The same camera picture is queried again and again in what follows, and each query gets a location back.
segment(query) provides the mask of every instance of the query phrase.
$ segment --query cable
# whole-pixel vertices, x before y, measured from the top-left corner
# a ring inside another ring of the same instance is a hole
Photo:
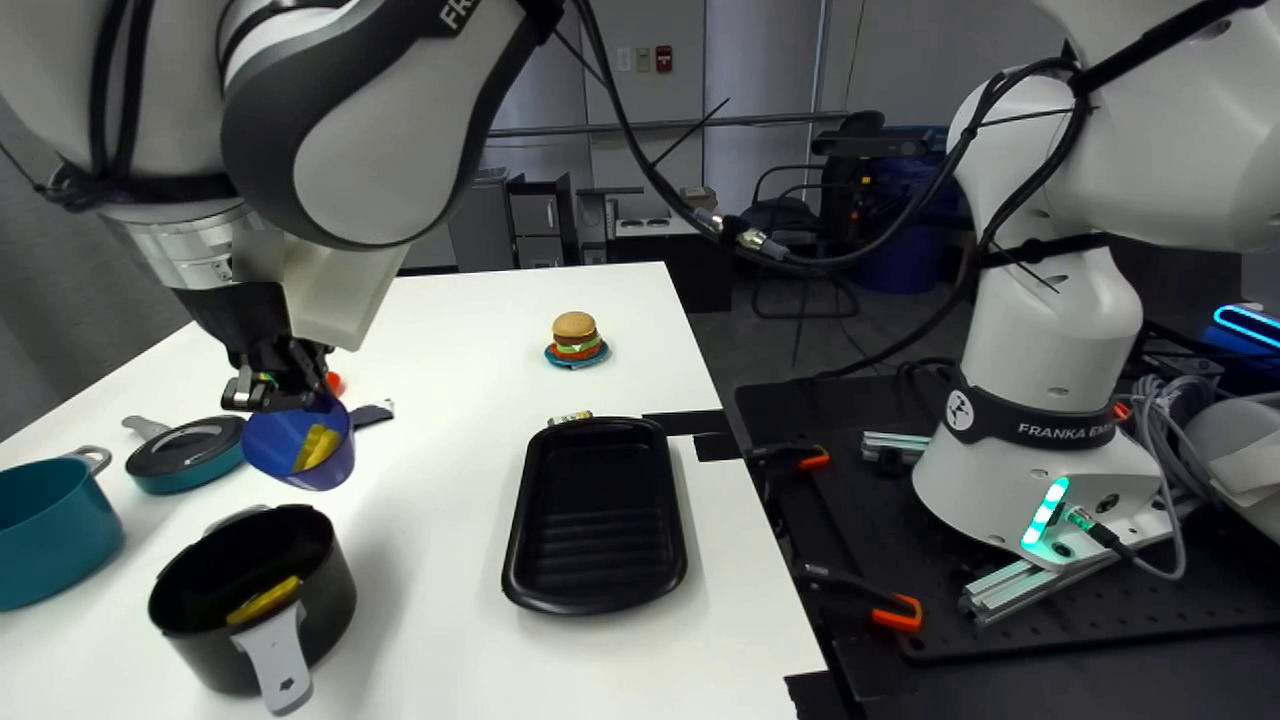
[[[556,41],[562,43],[562,51],[588,74],[597,76],[597,84],[603,84],[603,76],[597,74],[597,66],[588,66],[588,56],[556,30]]]
[[[787,188],[770,201],[769,222],[763,222],[763,233],[770,233],[770,230],[774,230],[774,216],[787,214],[783,201],[804,206],[804,201],[800,201],[804,188],[825,188],[825,185],[787,185]]]
[[[756,176],[756,188],[751,188],[751,207],[760,206],[760,191],[763,191],[763,182],[769,176],[778,176],[778,174],[819,174],[825,164],[770,164],[769,174]]]
[[[95,30],[92,50],[92,79],[87,79],[87,174],[111,169],[107,148],[107,101],[111,101],[111,67],[116,67],[116,43],[126,17],[126,0],[111,0],[102,14],[102,26]]]
[[[137,0],[132,21],[126,21],[121,141],[116,141],[116,156],[107,164],[107,176],[116,176],[116,182],[132,174],[137,130],[141,130],[142,84],[149,84],[151,14],[157,14],[157,0]]]
[[[869,347],[854,341],[854,333],[842,325],[842,316],[834,319],[834,328],[839,328],[839,336],[842,336],[842,343],[848,343],[852,351],[869,355]]]
[[[796,319],[796,333],[792,333],[792,373],[800,365],[800,343],[804,343],[804,325],[807,325],[807,292],[813,292],[813,281],[800,281],[800,319]]]
[[[1180,382],[1170,382],[1168,390],[1156,390],[1156,382],[1144,382],[1150,392],[1144,401],[1144,407],[1137,411],[1137,436],[1141,444],[1156,456],[1160,463],[1160,498],[1163,498],[1163,511],[1168,511],[1168,531],[1170,531],[1170,570],[1156,570],[1148,565],[1144,556],[1137,556],[1127,544],[1118,544],[1118,556],[1130,562],[1141,573],[1156,577],[1156,581],[1185,581],[1187,577],[1187,542],[1185,542],[1185,521],[1175,511],[1175,501],[1170,501],[1170,486],[1168,475],[1185,475],[1180,463],[1170,463],[1170,447],[1168,447],[1168,423],[1156,428],[1156,407],[1160,407],[1160,422],[1168,422],[1168,392],[1180,390]]]
[[[614,113],[614,119],[618,119],[618,130],[622,130],[622,141],[629,141],[629,148],[630,148],[644,182],[653,185],[653,191],[655,191],[683,225],[692,225],[692,230],[694,230],[700,235],[708,235],[708,241],[721,241],[725,230],[721,230],[710,216],[694,214],[694,207],[667,185],[667,176],[655,174],[653,159],[644,156],[641,137],[634,137],[634,130],[630,130],[630,116],[629,116],[629,107],[622,107],[622,101],[618,101],[618,88],[614,88],[614,76],[612,76],[612,66],[609,66],[609,43],[603,43],[603,31],[600,31],[600,21],[597,21],[591,0],[576,0],[576,14],[581,14],[581,21],[584,21],[584,37],[588,37],[588,43],[591,43],[591,51],[597,51],[600,79],[603,79],[603,97],[609,97],[609,106],[612,106],[612,113]]]
[[[725,107],[726,107],[726,97],[717,107],[708,107],[694,124],[687,124],[662,152],[655,152],[653,164],[662,164],[674,148],[683,148],[694,132],[704,132]]]
[[[1170,472],[1185,487],[1213,498],[1207,493],[1207,482],[1213,482],[1207,459],[1200,456],[1200,447],[1185,433],[1175,403],[1180,403],[1180,411],[1185,411],[1185,403],[1197,403],[1197,411],[1200,411],[1219,392],[1204,377],[1175,377],[1163,390],[1160,390],[1160,377],[1144,377],[1144,382],[1137,382],[1130,398],[1137,398],[1137,403],[1148,401],[1156,407],[1156,417],[1141,442],[1160,459],[1160,470]]]
[[[984,130],[1001,130],[1001,124],[1023,124],[1023,119],[1043,119],[1043,116],[1072,116],[1072,107],[1051,107],[1051,113],[1019,113],[1019,116],[996,116],[996,119],[984,119]]]
[[[603,37],[600,37],[600,21],[597,21],[597,7],[591,0],[576,0],[576,14],[584,21],[584,37],[588,37],[588,50],[597,51],[600,61],[600,76],[603,76],[603,92],[609,92],[609,106],[622,130],[622,141],[644,174],[644,182],[655,188],[655,196],[681,216],[687,222],[700,235],[708,235],[710,243],[721,243],[726,233],[725,233],[725,222],[710,222],[694,207],[687,207],[687,201],[653,169],[653,159],[644,156],[641,141],[634,141],[634,130],[629,119],[629,107],[618,101],[618,88],[614,88],[614,76],[612,76],[612,66],[609,66],[609,50],[603,50]],[[967,130],[960,132],[956,148],[947,152],[945,169],[926,182],[926,188],[920,196],[908,201],[908,207],[874,235],[869,241],[862,249],[854,252],[842,252],[842,258],[832,258],[832,262],[800,262],[800,258],[787,258],[778,249],[769,249],[770,241],[769,235],[751,235],[751,252],[737,249],[737,258],[760,266],[760,267],[774,267],[774,274],[792,274],[792,276],[827,276],[834,267],[852,267],[854,262],[862,262],[869,252],[874,252],[878,243],[888,243],[898,230],[908,230],[908,222],[920,216],[920,207],[956,176],[965,152],[972,148],[972,141],[979,137],[979,124],[986,119],[986,113],[1015,88],[1023,84],[1028,76],[1067,76],[1075,74],[1064,56],[1051,56],[1051,61],[1038,61],[1038,66],[1028,66],[1028,67],[1015,67],[1015,74],[996,74],[979,101],[977,101],[977,113],[967,119]],[[956,292],[920,325],[913,328],[902,341],[878,347],[874,355],[862,355],[854,365],[842,365],[834,373],[825,373],[825,377],[848,377],[848,373],[859,373],[859,369],[870,369],[870,365],[885,365],[892,360],[897,351],[913,347],[920,336],[926,336],[965,297],[965,286],[972,276],[972,267],[979,266],[979,252],[996,241],[996,233],[1008,225],[1008,216],[1043,188],[1043,182],[1067,159],[1067,152],[1075,148],[1081,132],[1087,124],[1087,106],[1084,106],[1084,92],[1075,92],[1075,107],[1072,107],[1072,119],[1054,144],[1054,152],[1038,164],[1038,174],[1032,174],[1003,206],[1001,214],[993,216],[986,233],[979,235],[977,252],[967,258],[967,266],[960,267],[960,281],[956,281]]]
[[[839,107],[848,107],[848,97],[852,97],[852,79],[854,79],[859,56],[862,56],[862,30],[869,30],[869,0],[862,0],[862,4],[854,4],[854,21],[852,21],[852,56],[848,56],[848,76],[842,76]]]
[[[917,355],[892,373],[934,422],[945,417],[945,392],[960,384],[956,355]]]
[[[852,319],[852,316],[859,316],[854,290],[848,290],[839,276],[832,276],[832,290],[848,300],[848,307],[839,307],[839,297],[834,297],[834,307],[832,307],[832,314],[807,314],[807,319]],[[760,286],[760,276],[756,276],[756,290],[751,290],[751,316],[760,316],[760,319],[783,319],[783,325],[800,319],[800,314],[770,314],[770,307],[763,307],[763,286]]]
[[[1059,61],[1038,61],[1038,66],[1028,66],[1023,74],[1015,74],[1003,92],[1012,92],[1019,79],[1028,76],[1038,76],[1038,74],[1059,74]],[[892,355],[898,355],[902,347],[920,343],[932,328],[940,328],[940,319],[951,316],[951,307],[960,307],[965,300],[965,290],[972,281],[972,274],[979,267],[979,258],[996,243],[996,233],[1051,182],[1051,174],[1072,156],[1072,148],[1081,144],[1084,137],[1084,124],[1087,124],[1087,101],[1075,92],[1075,107],[1072,107],[1072,119],[1064,130],[1064,137],[1054,141],[1054,148],[1049,152],[1049,159],[996,207],[993,225],[984,230],[984,235],[977,241],[977,252],[960,266],[960,276],[956,276],[956,290],[947,292],[947,300],[923,316],[923,325],[917,325],[908,336],[898,336],[897,343],[878,347],[874,355],[862,355],[862,360],[852,360],[842,369],[832,369],[832,373],[819,373],[819,377],[807,377],[807,382],[832,382],[832,377],[852,377],[852,373],[862,373],[862,369],[874,369]]]

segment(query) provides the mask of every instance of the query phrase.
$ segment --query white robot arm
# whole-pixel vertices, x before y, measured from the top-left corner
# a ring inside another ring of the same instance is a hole
[[[1280,7],[1038,4],[1064,26],[1081,74],[1008,92],[960,185],[984,233],[1084,106],[1072,156],[996,235],[1003,252],[1028,241],[1072,241],[1075,252],[984,274],[965,382],[917,463],[917,498],[1043,581],[1099,570],[1114,542],[1137,551],[1175,538],[1160,463],[1109,411],[1144,307],[1087,235],[1213,252],[1280,243]]]
[[[226,347],[312,403],[467,185],[562,0],[2,0],[0,97]]]

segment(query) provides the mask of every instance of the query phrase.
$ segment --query frying pan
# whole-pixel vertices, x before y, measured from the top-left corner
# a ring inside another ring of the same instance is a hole
[[[149,616],[213,691],[284,717],[351,626],[354,581],[324,511],[246,509],[157,577]]]
[[[384,422],[391,422],[391,407],[381,403],[361,403],[351,411],[354,433]],[[202,417],[178,428],[157,423],[149,417],[123,417],[123,428],[142,436],[123,470],[149,498],[184,498],[243,470],[240,417]]]

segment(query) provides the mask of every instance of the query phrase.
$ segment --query black floor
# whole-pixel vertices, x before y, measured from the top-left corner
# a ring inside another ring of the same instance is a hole
[[[932,307],[945,304],[945,290],[926,297],[878,297],[878,292],[839,292],[832,286],[807,286],[813,319],[763,319],[751,307],[760,290],[760,314],[796,316],[804,300],[804,281],[756,281],[739,276],[731,292],[731,314],[694,314],[692,333],[708,355],[717,390],[731,407],[731,392],[743,384],[774,384],[813,373],[852,365],[878,351],[885,343],[908,336]],[[967,333],[967,314],[951,314],[932,336],[923,336],[902,355],[960,355]]]

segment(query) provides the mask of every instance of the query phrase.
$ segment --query black mug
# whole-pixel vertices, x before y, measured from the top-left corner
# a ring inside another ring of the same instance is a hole
[[[328,517],[250,509],[184,550],[149,614],[213,691],[264,696],[284,717],[351,626],[354,586]]]

